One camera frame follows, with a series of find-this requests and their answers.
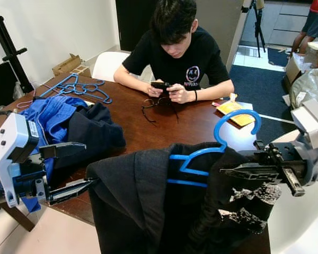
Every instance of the t-shirt graphic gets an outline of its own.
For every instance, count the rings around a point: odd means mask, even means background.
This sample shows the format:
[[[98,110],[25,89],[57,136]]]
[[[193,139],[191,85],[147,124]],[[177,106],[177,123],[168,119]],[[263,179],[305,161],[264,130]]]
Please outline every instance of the t-shirt graphic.
[[[184,83],[185,87],[199,86],[197,80],[200,77],[200,69],[198,66],[192,66],[186,71],[186,82]]]

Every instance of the sleeve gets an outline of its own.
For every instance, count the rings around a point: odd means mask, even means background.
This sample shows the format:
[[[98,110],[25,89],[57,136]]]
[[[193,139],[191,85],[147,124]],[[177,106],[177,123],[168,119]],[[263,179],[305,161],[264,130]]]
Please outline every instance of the sleeve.
[[[229,75],[225,65],[220,57],[220,50],[218,44],[213,40],[213,49],[210,61],[207,65],[205,74],[209,79],[209,84],[214,86],[223,81],[229,80]]]
[[[151,50],[151,34],[146,32],[131,55],[124,60],[122,65],[130,72],[136,75],[141,75],[145,67],[149,64],[148,53]]]

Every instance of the glasses frame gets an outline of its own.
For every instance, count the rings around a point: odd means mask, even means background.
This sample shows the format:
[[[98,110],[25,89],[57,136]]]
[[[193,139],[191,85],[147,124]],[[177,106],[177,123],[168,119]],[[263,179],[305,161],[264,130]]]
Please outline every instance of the glasses frame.
[[[161,104],[160,102],[163,101],[164,99],[167,100],[167,103],[165,104]],[[146,102],[152,102],[151,105],[149,106],[144,106],[144,103]],[[154,126],[156,126],[154,123],[156,123],[157,121],[156,120],[151,120],[147,117],[146,113],[145,113],[145,110],[148,109],[148,108],[151,108],[151,107],[154,107],[154,106],[160,106],[160,105],[168,105],[172,108],[173,112],[175,113],[175,116],[176,116],[176,121],[179,123],[179,117],[178,117],[178,114],[174,108],[174,106],[172,105],[171,103],[171,100],[167,97],[161,97],[158,99],[157,102],[155,102],[153,99],[149,98],[149,99],[146,99],[143,101],[143,105],[142,105],[142,113],[143,113],[143,116],[146,118],[147,121],[149,121],[151,124],[153,124]]]

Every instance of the camera stand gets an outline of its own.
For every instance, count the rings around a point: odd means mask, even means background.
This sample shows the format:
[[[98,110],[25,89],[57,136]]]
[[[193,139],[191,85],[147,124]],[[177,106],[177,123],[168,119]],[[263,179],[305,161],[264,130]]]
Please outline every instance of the camera stand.
[[[256,18],[256,22],[255,22],[255,30],[254,30],[254,36],[257,40],[257,48],[258,48],[258,56],[260,57],[260,50],[259,50],[259,37],[261,40],[261,44],[263,46],[264,52],[265,52],[265,40],[263,37],[263,33],[261,32],[261,28],[260,28],[260,24],[261,24],[261,18],[262,18],[262,14],[263,11],[262,9],[257,9],[257,5],[256,5],[256,0],[253,0],[250,6],[250,9],[253,7],[254,9],[254,13],[255,13],[255,18]]]
[[[4,18],[0,16],[0,44],[4,49],[6,56],[2,59],[3,61],[9,61],[16,74],[16,77],[20,81],[21,89],[24,93],[28,93],[33,90],[32,85],[27,79],[27,76],[17,58],[18,55],[27,51],[27,48],[16,50],[13,41],[5,27]]]

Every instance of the shorts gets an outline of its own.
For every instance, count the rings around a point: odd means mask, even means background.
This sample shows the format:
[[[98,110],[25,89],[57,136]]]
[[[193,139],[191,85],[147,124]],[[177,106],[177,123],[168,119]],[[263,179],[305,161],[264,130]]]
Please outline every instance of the shorts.
[[[307,36],[314,38],[318,37],[318,13],[310,11],[306,23],[302,29],[302,32],[305,32]]]

